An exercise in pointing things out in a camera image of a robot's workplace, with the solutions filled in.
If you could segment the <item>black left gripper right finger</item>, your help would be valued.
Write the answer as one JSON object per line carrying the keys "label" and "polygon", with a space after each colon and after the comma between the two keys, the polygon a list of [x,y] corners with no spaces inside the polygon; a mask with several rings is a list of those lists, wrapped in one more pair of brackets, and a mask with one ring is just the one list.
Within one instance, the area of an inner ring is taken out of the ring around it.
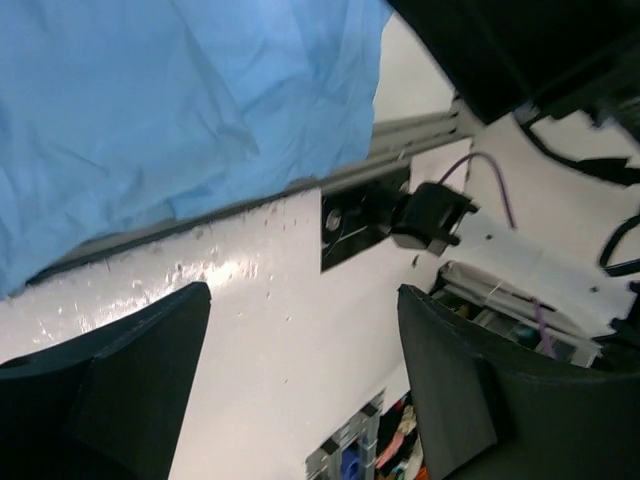
{"label": "black left gripper right finger", "polygon": [[398,322],[433,479],[635,479],[639,353],[607,344],[592,368],[493,333],[417,287]]}

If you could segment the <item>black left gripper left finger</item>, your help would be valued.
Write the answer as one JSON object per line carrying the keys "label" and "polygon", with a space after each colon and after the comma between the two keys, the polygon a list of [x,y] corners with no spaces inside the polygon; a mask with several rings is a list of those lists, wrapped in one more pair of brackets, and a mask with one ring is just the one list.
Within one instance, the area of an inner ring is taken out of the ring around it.
{"label": "black left gripper left finger", "polygon": [[2,363],[2,478],[168,478],[210,306],[194,282]]}

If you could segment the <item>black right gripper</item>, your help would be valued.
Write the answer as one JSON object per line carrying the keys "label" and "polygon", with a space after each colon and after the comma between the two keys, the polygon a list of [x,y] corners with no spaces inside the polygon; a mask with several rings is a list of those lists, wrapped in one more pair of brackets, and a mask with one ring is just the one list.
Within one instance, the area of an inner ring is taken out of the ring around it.
{"label": "black right gripper", "polygon": [[639,93],[636,1],[394,1],[484,123],[524,104],[556,118]]}

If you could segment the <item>light blue zip jacket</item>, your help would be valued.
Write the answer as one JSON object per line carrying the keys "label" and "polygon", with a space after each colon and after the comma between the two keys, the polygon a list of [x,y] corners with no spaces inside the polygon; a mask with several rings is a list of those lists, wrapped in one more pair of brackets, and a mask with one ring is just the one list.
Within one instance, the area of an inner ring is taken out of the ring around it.
{"label": "light blue zip jacket", "polygon": [[366,157],[384,1],[5,1],[1,292]]}

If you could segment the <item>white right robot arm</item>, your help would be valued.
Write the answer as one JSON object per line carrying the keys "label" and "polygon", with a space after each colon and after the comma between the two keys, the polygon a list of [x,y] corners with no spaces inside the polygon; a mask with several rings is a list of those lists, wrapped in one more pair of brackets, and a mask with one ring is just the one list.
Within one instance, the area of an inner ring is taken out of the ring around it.
{"label": "white right robot arm", "polygon": [[[481,121],[513,114],[526,137],[546,117],[583,111],[639,132],[639,5],[635,1],[397,1],[395,11],[433,55],[455,90]],[[453,195],[462,215],[456,234],[436,231],[446,244],[483,259],[494,273],[554,300],[601,359],[619,366],[639,360],[639,285],[620,289],[637,261],[612,264],[629,219],[605,244],[596,268],[548,254],[515,231],[492,246],[489,228],[471,203]]]}

